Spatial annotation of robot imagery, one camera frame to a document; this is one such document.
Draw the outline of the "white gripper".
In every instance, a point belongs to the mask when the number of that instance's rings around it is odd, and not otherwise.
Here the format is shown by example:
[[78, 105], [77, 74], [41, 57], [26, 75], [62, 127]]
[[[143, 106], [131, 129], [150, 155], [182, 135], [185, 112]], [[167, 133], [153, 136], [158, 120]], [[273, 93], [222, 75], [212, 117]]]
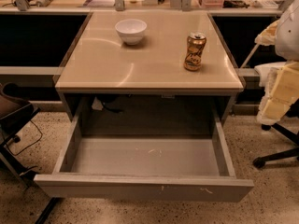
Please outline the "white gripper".
[[[254, 42], [262, 46], [274, 45], [277, 27], [278, 21], [272, 22], [256, 36]], [[280, 68], [271, 67], [264, 91], [256, 119], [261, 124], [273, 125], [299, 99], [299, 62], [287, 62]]]

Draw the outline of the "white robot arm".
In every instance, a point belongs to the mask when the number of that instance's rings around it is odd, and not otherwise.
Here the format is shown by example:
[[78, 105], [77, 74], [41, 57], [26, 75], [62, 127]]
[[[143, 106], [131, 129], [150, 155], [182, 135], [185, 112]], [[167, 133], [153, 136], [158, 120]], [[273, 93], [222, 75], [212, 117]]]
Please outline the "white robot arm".
[[255, 38], [259, 45], [274, 45], [276, 55], [286, 60], [280, 68], [271, 68], [265, 82], [257, 120], [273, 125], [299, 99], [299, 0], [293, 0], [281, 17]]

